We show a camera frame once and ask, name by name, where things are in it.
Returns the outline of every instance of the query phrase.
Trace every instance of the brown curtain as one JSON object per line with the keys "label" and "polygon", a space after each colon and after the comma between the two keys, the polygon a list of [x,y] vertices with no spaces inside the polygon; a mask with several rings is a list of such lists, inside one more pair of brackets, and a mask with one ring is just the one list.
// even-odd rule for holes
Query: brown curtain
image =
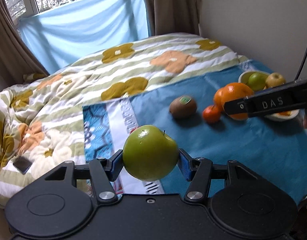
{"label": "brown curtain", "polygon": [[0,75],[12,85],[23,83],[23,75],[31,73],[48,74],[19,37],[5,0],[0,0]]}
{"label": "brown curtain", "polygon": [[196,0],[145,0],[152,35],[199,35]]}

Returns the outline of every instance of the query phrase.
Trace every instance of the kiwi sticker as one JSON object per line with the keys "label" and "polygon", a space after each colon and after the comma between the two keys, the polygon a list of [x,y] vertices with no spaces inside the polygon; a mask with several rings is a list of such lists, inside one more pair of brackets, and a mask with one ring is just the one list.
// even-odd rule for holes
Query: kiwi sticker
{"label": "kiwi sticker", "polygon": [[181,103],[182,105],[186,105],[190,102],[191,97],[189,96],[183,96],[182,98],[180,98],[179,103]]}

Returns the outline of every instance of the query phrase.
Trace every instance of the floral comforter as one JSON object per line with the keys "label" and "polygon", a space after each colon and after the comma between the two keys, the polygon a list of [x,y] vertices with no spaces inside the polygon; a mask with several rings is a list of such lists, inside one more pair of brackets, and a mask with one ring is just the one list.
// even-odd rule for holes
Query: floral comforter
{"label": "floral comforter", "polygon": [[[153,90],[246,60],[220,42],[175,33],[122,44],[0,93],[0,206],[65,160],[85,164],[82,106]],[[35,80],[39,75],[26,77]],[[33,164],[25,175],[18,156]]]}

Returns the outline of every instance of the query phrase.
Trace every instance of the small orange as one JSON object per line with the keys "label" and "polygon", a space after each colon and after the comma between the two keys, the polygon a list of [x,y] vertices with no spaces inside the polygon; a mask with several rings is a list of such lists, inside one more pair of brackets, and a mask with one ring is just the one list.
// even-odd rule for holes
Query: small orange
{"label": "small orange", "polygon": [[285,116],[290,116],[292,114],[292,111],[280,112],[278,114],[285,115]]}
{"label": "small orange", "polygon": [[222,105],[221,105],[222,89],[223,88],[219,88],[217,90],[217,92],[214,95],[214,99],[213,99],[215,106],[218,106],[221,112],[223,112],[223,110],[224,110]]}
{"label": "small orange", "polygon": [[208,106],[203,111],[203,119],[209,124],[218,122],[220,120],[220,116],[221,110],[215,105]]}
{"label": "small orange", "polygon": [[[221,105],[224,107],[224,104],[228,101],[244,98],[253,94],[253,90],[244,83],[230,83],[222,90]],[[230,117],[235,120],[245,120],[248,118],[248,115],[246,113],[232,114]]]}

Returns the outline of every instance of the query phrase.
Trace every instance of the white bowl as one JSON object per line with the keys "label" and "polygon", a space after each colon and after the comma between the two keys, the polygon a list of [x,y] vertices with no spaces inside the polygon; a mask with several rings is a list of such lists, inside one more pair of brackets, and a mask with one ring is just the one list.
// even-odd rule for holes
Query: white bowl
{"label": "white bowl", "polygon": [[298,114],[299,114],[299,109],[292,110],[289,116],[280,115],[280,114],[270,114],[270,115],[266,115],[265,117],[275,122],[284,122],[284,121],[295,118]]}
{"label": "white bowl", "polygon": [[[256,73],[256,72],[262,73],[262,74],[265,74],[265,75],[268,75],[268,76],[270,75],[270,73],[267,73],[267,72],[264,72],[264,71],[260,71],[260,70],[245,71],[238,78],[238,82],[246,84],[248,82],[248,79],[250,78],[250,76],[253,73]],[[298,110],[292,110],[292,112],[291,112],[291,114],[289,116],[280,115],[280,114],[270,114],[270,115],[266,115],[265,117],[270,119],[270,120],[272,120],[272,121],[275,121],[275,122],[284,122],[284,121],[287,121],[287,120],[295,118],[298,115],[298,113],[299,113],[299,109]]]}
{"label": "white bowl", "polygon": [[251,76],[253,73],[261,73],[261,74],[264,74],[264,75],[266,75],[266,76],[269,76],[269,75],[270,75],[270,73],[267,73],[267,72],[264,72],[264,71],[260,71],[260,70],[248,70],[248,71],[245,71],[244,73],[242,73],[242,74],[240,75],[240,77],[238,78],[238,82],[239,82],[239,83],[247,84],[248,79],[250,78],[250,76]]}

